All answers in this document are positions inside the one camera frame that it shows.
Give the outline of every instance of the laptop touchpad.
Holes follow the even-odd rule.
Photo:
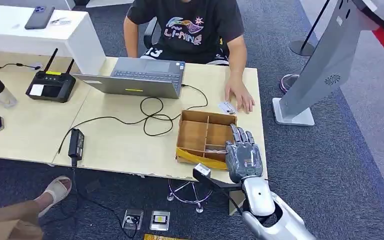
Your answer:
[[[148,61],[146,63],[145,72],[168,72],[170,62],[166,61]]]

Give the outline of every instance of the person's arm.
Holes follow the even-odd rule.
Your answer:
[[[138,29],[139,26],[132,22],[127,16],[124,19],[124,42],[126,45],[127,56],[129,58],[138,57]]]
[[[155,14],[155,0],[134,0],[124,18],[124,42],[129,58],[138,57],[138,29],[140,24],[149,22]]]
[[[237,38],[227,43],[229,48],[230,78],[225,86],[225,100],[229,101],[231,94],[236,96],[237,109],[244,109],[246,113],[253,111],[255,105],[253,97],[242,82],[245,65],[247,64],[247,47],[244,37]]]
[[[244,41],[244,23],[236,0],[218,1],[215,8],[217,32],[229,48],[230,78],[225,86],[225,100],[229,101],[235,95],[237,109],[246,113],[253,110],[253,97],[242,82],[247,63],[247,47]]]

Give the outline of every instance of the speaker grille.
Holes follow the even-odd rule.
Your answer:
[[[341,76],[339,74],[332,74],[324,80],[324,83],[327,85],[334,85],[338,83],[340,80],[341,80]]]

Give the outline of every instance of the robotic finger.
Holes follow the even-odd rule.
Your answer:
[[[231,124],[230,127],[232,128],[234,142],[236,144],[241,144],[242,139],[241,135],[239,134],[238,128],[234,124]]]
[[[249,143],[251,145],[255,144],[256,142],[254,141],[253,134],[250,131],[246,131],[245,133],[248,136]]]
[[[239,134],[240,134],[240,139],[242,140],[243,143],[249,143],[248,141],[248,137],[247,135],[245,134],[244,130],[242,129],[242,127],[238,127],[237,130],[239,131]]]

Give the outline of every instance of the cable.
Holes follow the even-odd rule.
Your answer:
[[[275,190],[280,189],[279,183],[277,183],[277,182],[275,182],[273,180],[266,179],[266,178],[264,180],[276,184],[277,188],[275,188],[275,189],[270,188],[270,191],[275,191]]]
[[[132,235],[132,236],[129,236],[129,235],[126,233],[126,231],[125,231],[125,229],[124,229],[124,227],[123,227],[123,224],[122,224],[122,220],[121,220],[120,217],[117,215],[116,211],[114,211],[113,209],[111,209],[111,208],[109,208],[109,207],[107,207],[107,206],[104,206],[104,205],[100,204],[99,202],[96,202],[96,201],[94,201],[94,200],[91,200],[91,199],[87,198],[86,196],[84,196],[83,194],[81,194],[81,193],[79,192],[79,190],[77,189],[77,184],[76,184],[76,168],[73,168],[72,170],[73,170],[72,181],[73,181],[73,184],[76,186],[76,193],[77,193],[83,200],[88,201],[88,202],[90,202],[90,203],[92,203],[92,204],[95,204],[96,206],[98,206],[98,207],[100,207],[100,208],[102,208],[102,209],[105,209],[105,210],[110,211],[110,212],[115,216],[115,218],[117,218],[118,224],[120,225],[120,228],[121,228],[121,230],[123,231],[123,233],[126,235],[126,237],[128,237],[129,239],[133,239],[133,238],[135,237],[137,231],[138,231],[138,230],[137,230],[137,229],[138,229],[138,219],[137,219],[136,217],[133,218],[133,221],[132,221],[132,222],[134,222],[135,229],[134,229],[134,233],[133,233],[133,235]]]
[[[24,65],[24,64],[22,64],[22,63],[7,63],[7,64],[5,64],[5,65],[3,65],[3,66],[0,66],[0,69],[3,69],[3,68],[5,68],[5,67],[8,66],[8,65],[15,65],[15,66],[17,66],[17,67],[27,67],[27,68],[32,68],[32,69],[34,69],[34,70],[39,70],[39,69],[41,69],[41,66],[28,66],[28,65]]]
[[[208,98],[207,96],[205,95],[205,93],[201,90],[199,90],[198,88],[194,87],[194,86],[190,86],[190,85],[186,85],[186,84],[182,84],[181,85],[182,87],[188,87],[188,88],[192,88],[192,89],[195,89],[197,91],[199,91],[205,98],[205,105],[199,105],[199,106],[190,106],[187,108],[187,110],[190,110],[190,109],[194,109],[194,108],[203,108],[203,107],[207,107],[208,106]],[[151,114],[148,114],[146,112],[144,112],[144,109],[143,109],[143,104],[146,100],[149,100],[149,99],[156,99],[158,100],[160,103],[161,103],[161,108],[156,111],[156,112],[153,112]],[[70,128],[67,133],[64,135],[64,137],[62,138],[62,141],[61,141],[61,144],[59,145],[59,148],[58,148],[58,154],[61,152],[61,149],[63,148],[63,144],[64,144],[64,141],[66,140],[68,134],[70,133],[70,131],[72,129],[75,129],[76,127],[82,125],[82,124],[85,124],[85,123],[88,123],[88,122],[92,122],[92,121],[95,121],[95,120],[99,120],[99,119],[114,119],[114,120],[117,120],[119,121],[120,123],[122,124],[125,124],[125,125],[135,125],[135,124],[139,124],[141,122],[144,122],[143,123],[143,132],[147,135],[147,136],[150,136],[150,137],[156,137],[156,136],[161,136],[161,135],[164,135],[168,132],[170,132],[173,127],[174,127],[174,123],[173,121],[175,119],[177,119],[178,117],[180,117],[181,113],[179,113],[177,116],[173,117],[173,118],[170,118],[168,115],[166,114],[163,114],[163,113],[160,113],[164,108],[164,103],[161,99],[159,99],[158,97],[153,97],[153,96],[150,96],[150,97],[146,97],[144,98],[141,102],[140,102],[140,111],[142,112],[143,115],[145,115],[146,117],[139,120],[139,121],[136,121],[136,122],[125,122],[115,116],[100,116],[100,117],[95,117],[95,118],[92,118],[92,119],[89,119],[89,120],[86,120],[86,121],[82,121],[78,124],[76,124],[75,126],[73,126],[72,128]],[[164,131],[164,132],[160,132],[160,133],[156,133],[156,134],[150,134],[147,132],[147,129],[146,129],[146,126],[147,126],[147,122],[148,120],[152,118],[152,119],[157,119],[157,120],[161,120],[161,121],[169,121],[171,126],[168,130]]]
[[[129,219],[130,219],[129,217],[126,218],[126,220],[124,221],[124,225],[126,225],[127,220],[129,220]],[[124,228],[124,227],[121,227],[121,230],[122,230],[123,233],[126,235],[126,237],[128,237],[129,239],[133,239],[133,238],[135,238],[135,236],[136,236],[136,232],[138,231],[138,218],[137,218],[137,217],[133,217],[132,222],[134,222],[134,233],[133,233],[132,236],[129,236],[129,235],[127,234],[127,232],[125,231],[125,228]]]
[[[68,220],[68,219],[70,219],[70,218],[74,218],[74,225],[75,225],[74,228],[75,228],[75,229],[74,229],[74,233],[73,233],[73,236],[72,236],[72,239],[73,239],[74,236],[75,236],[76,233],[77,233],[77,218],[75,217],[75,214],[76,214],[77,211],[80,209],[80,201],[79,201],[79,197],[80,197],[80,198],[83,199],[84,201],[90,202],[90,203],[92,203],[92,204],[94,204],[94,205],[96,205],[96,206],[98,206],[98,207],[100,207],[100,208],[102,208],[102,209],[105,209],[105,210],[110,211],[110,212],[117,218],[117,221],[118,221],[118,224],[119,224],[119,226],[120,226],[120,229],[121,229],[122,232],[126,235],[126,237],[128,237],[129,239],[133,239],[133,238],[136,236],[136,233],[137,233],[137,231],[138,231],[138,222],[139,222],[139,219],[138,219],[137,217],[133,217],[132,222],[133,222],[134,225],[135,225],[134,233],[133,233],[132,236],[128,235],[127,232],[125,231],[124,227],[123,227],[122,220],[120,219],[120,217],[117,215],[117,213],[116,213],[113,209],[111,209],[111,208],[109,208],[109,207],[107,207],[107,206],[104,206],[104,205],[100,204],[99,202],[96,202],[96,201],[94,201],[94,200],[91,200],[91,199],[87,198],[85,195],[83,195],[82,193],[80,193],[80,191],[79,191],[79,189],[78,189],[78,187],[77,187],[77,183],[76,183],[76,168],[73,167],[71,170],[72,170],[72,172],[73,172],[73,173],[72,173],[72,180],[71,180],[71,182],[72,182],[72,189],[75,190],[75,196],[76,196],[76,199],[77,199],[77,203],[76,203],[76,208],[75,208],[75,210],[74,210],[72,213],[67,214],[67,213],[64,211],[64,209],[63,209],[63,207],[62,207],[62,204],[60,204],[60,210],[61,210],[62,214],[63,214],[63,215],[66,215],[66,216],[65,216],[64,218],[58,218],[58,219],[54,219],[54,220],[47,221],[46,223],[42,224],[41,226],[44,227],[44,226],[46,226],[46,225],[49,225],[49,224],[52,224],[52,223],[55,223],[55,222],[61,222],[61,221]]]
[[[232,204],[234,205],[234,207],[237,209],[237,212],[242,215],[242,210],[239,208],[239,206],[236,204],[235,200],[233,200],[233,198],[227,194],[223,189],[220,189],[221,192],[232,202]]]

